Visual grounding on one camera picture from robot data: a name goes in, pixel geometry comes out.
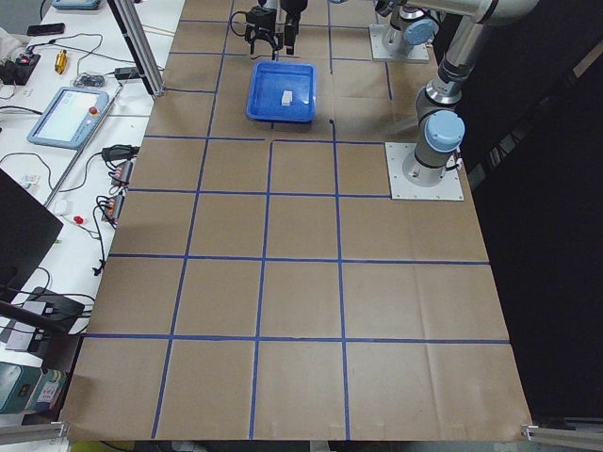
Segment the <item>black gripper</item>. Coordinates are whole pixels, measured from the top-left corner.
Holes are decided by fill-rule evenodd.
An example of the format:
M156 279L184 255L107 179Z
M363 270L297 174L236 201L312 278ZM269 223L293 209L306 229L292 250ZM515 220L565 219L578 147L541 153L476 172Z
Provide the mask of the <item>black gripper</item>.
M276 17L275 8L254 6L245 13L246 29L244 38L250 45L250 57L257 57L255 53L255 42L263 40L270 43L271 59L276 60L281 50L281 43L276 40Z

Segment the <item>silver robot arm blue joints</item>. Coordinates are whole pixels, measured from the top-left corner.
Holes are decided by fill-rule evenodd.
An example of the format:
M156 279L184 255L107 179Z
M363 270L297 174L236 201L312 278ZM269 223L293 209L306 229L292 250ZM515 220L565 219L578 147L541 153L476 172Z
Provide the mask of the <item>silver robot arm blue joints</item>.
M417 94L419 139L416 160L440 169L458 150L464 122L455 112L462 86L471 74L484 43L497 25L510 24L530 13L535 1L402 1L406 6L461 15L457 31L439 63L438 73Z

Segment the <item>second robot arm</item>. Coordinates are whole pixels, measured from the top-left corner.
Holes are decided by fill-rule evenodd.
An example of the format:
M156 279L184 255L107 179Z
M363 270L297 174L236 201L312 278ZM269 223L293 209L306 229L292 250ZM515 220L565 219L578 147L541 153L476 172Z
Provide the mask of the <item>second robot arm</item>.
M251 55L255 53L255 44L263 41L269 45L272 58L280 51L293 56L307 7L306 1L259 1L239 13L245 24L239 36L249 44ZM373 60L429 60L427 42L437 33L439 22L428 10L406 6L402 1L378 1L374 9L389 23L372 24L368 28Z

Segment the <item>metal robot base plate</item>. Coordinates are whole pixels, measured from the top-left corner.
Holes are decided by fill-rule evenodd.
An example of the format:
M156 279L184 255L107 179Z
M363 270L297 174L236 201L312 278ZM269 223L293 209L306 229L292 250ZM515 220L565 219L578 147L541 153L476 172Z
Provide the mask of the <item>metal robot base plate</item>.
M385 142L391 199L395 201L462 202L458 160L453 153L446 165L430 169L415 156L415 143Z

